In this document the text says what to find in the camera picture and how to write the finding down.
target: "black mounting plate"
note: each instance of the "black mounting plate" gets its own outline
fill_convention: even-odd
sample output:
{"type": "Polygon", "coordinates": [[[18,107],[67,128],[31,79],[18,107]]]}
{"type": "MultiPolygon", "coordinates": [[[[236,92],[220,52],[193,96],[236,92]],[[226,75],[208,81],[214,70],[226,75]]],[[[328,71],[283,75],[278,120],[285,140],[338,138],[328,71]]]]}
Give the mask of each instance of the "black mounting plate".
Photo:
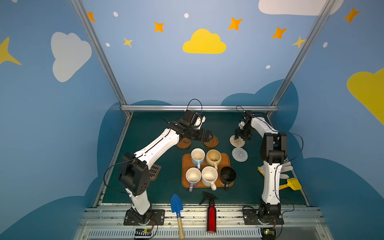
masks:
{"type": "MultiPolygon", "coordinates": [[[[243,209],[243,219],[245,225],[263,225],[257,218],[256,209],[243,209]]],[[[282,218],[269,216],[264,216],[263,223],[264,225],[274,225],[274,220],[276,220],[276,225],[284,224],[284,220],[282,218]]]]}
{"type": "MultiPolygon", "coordinates": [[[[155,218],[155,225],[157,224],[158,226],[164,225],[164,209],[152,209],[151,216],[155,218]]],[[[125,226],[140,226],[139,223],[136,222],[136,217],[134,216],[135,212],[133,209],[129,209],[125,213],[125,218],[124,218],[124,225],[125,226]]],[[[149,222],[147,223],[146,226],[151,226],[153,223],[153,220],[150,219],[149,222]]]]}

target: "black mug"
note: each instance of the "black mug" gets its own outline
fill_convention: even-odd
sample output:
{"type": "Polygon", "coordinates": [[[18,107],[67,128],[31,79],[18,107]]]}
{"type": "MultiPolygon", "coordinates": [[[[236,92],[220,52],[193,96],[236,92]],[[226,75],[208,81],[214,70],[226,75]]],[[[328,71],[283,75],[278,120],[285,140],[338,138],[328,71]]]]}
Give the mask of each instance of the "black mug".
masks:
{"type": "Polygon", "coordinates": [[[224,189],[227,191],[229,184],[231,184],[236,178],[236,172],[233,168],[226,166],[220,171],[220,181],[224,184],[224,189]]]}

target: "dark green table surface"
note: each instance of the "dark green table surface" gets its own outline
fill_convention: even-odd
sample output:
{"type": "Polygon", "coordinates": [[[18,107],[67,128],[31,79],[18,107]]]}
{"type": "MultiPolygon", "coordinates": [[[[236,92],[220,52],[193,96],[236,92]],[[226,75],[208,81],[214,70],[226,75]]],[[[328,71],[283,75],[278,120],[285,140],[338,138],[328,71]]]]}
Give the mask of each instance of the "dark green table surface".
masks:
{"type": "MultiPolygon", "coordinates": [[[[122,156],[127,153],[135,153],[144,148],[155,138],[157,138],[167,127],[164,117],[171,121],[182,115],[183,112],[135,112],[129,124],[116,163],[122,161],[122,156]]],[[[231,166],[235,169],[237,177],[233,186],[225,191],[218,187],[216,191],[210,188],[193,189],[192,192],[181,184],[181,163],[184,154],[190,153],[194,148],[201,148],[207,153],[210,149],[202,142],[193,141],[188,149],[181,150],[177,146],[171,147],[164,153],[156,164],[162,168],[155,181],[151,181],[147,189],[148,199],[153,204],[169,204],[173,194],[177,194],[184,204],[198,204],[202,200],[202,192],[213,193],[218,199],[217,204],[259,204],[263,193],[264,177],[257,170],[258,166],[263,165],[260,158],[261,136],[257,131],[253,131],[253,138],[247,141],[244,149],[248,153],[248,160],[237,162],[232,157],[234,147],[230,144],[229,138],[234,135],[241,118],[241,113],[224,112],[205,112],[206,121],[202,128],[210,129],[218,140],[219,144],[215,148],[219,152],[228,154],[231,166]]],[[[108,185],[116,190],[124,192],[124,188],[118,181],[117,165],[111,175],[108,185]]],[[[286,184],[286,180],[281,180],[280,184],[286,184]]],[[[286,188],[280,191],[281,197],[289,198],[295,205],[305,205],[305,199],[300,191],[293,191],[286,188]]],[[[103,203],[130,203],[128,194],[107,189],[103,198],[103,203]]],[[[282,204],[291,204],[285,198],[281,199],[282,204]]]]}

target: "yellow star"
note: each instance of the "yellow star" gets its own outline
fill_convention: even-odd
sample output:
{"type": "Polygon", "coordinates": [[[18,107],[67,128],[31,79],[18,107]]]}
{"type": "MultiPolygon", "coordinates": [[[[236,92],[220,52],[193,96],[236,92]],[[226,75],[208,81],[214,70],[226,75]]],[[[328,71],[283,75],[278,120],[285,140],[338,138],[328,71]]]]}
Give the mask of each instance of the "yellow star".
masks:
{"type": "Polygon", "coordinates": [[[243,21],[243,20],[242,19],[236,20],[236,19],[232,18],[232,22],[231,22],[231,25],[229,26],[228,30],[236,29],[238,31],[239,30],[239,24],[241,21],[243,21]]]}
{"type": "Polygon", "coordinates": [[[281,37],[283,36],[283,33],[284,33],[286,30],[287,30],[287,28],[286,28],[286,29],[280,29],[280,28],[277,28],[277,29],[276,29],[276,33],[275,33],[275,35],[273,35],[272,38],[280,38],[280,39],[281,39],[281,37]]]}
{"type": "Polygon", "coordinates": [[[21,65],[14,57],[8,53],[9,38],[6,38],[2,44],[0,44],[0,64],[5,61],[10,61],[21,65]]]}
{"type": "Polygon", "coordinates": [[[88,13],[89,20],[96,22],[95,19],[93,18],[93,12],[88,13]]]}
{"type": "Polygon", "coordinates": [[[350,13],[344,18],[344,20],[348,20],[349,23],[352,22],[353,18],[356,17],[357,14],[359,14],[360,12],[357,12],[355,11],[354,8],[352,8],[352,10],[350,11],[350,13]]]}
{"type": "Polygon", "coordinates": [[[133,40],[128,41],[128,40],[126,40],[125,38],[124,38],[124,40],[125,40],[124,45],[129,45],[129,46],[132,48],[132,46],[131,46],[131,42],[132,42],[133,40]]]}
{"type": "Polygon", "coordinates": [[[155,31],[161,31],[163,33],[163,25],[164,23],[155,22],[155,26],[156,26],[155,31]]]}
{"type": "Polygon", "coordinates": [[[305,41],[305,39],[304,39],[304,40],[301,40],[301,37],[299,36],[299,40],[298,40],[295,44],[292,44],[292,46],[293,46],[293,45],[297,45],[297,46],[299,46],[299,48],[300,48],[301,44],[302,44],[304,41],[305,41]]]}

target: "yellow cloud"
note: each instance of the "yellow cloud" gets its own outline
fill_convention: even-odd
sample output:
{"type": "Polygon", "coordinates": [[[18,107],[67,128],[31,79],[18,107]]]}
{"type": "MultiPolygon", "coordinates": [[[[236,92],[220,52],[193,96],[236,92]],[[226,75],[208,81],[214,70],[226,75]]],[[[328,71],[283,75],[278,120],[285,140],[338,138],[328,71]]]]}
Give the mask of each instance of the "yellow cloud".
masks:
{"type": "Polygon", "coordinates": [[[347,82],[348,90],[384,124],[384,68],[377,73],[358,72],[347,82]]]}
{"type": "Polygon", "coordinates": [[[193,33],[191,40],[183,45],[186,53],[222,53],[227,46],[221,42],[220,36],[207,29],[199,29],[193,33]]]}

